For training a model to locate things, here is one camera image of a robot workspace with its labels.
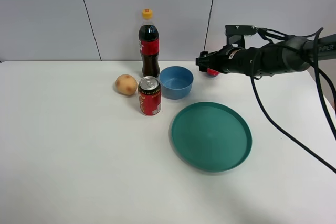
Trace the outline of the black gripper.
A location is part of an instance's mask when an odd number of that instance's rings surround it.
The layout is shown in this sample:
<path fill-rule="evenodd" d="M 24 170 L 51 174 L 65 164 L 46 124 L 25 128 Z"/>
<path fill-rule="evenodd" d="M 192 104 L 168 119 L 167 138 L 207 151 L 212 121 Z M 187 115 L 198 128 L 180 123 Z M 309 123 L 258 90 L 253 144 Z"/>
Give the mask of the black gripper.
<path fill-rule="evenodd" d="M 215 52 L 202 51 L 195 59 L 200 72 L 208 72 L 208 69 L 220 73 L 252 74 L 252 48 L 226 48 Z"/>

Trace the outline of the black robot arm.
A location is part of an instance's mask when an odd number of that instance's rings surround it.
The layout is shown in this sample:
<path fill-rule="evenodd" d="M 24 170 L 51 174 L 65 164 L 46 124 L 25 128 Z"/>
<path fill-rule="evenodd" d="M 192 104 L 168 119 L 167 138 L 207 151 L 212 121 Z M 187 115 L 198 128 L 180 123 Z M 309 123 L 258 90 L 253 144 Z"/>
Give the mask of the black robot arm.
<path fill-rule="evenodd" d="M 211 69 L 223 74 L 263 77 L 303 72 L 313 62 L 314 52 L 318 60 L 335 59 L 335 34 L 319 38 L 316 46 L 313 40 L 298 36 L 261 48 L 226 45 L 219 51 L 201 52 L 195 62 L 201 72 Z"/>

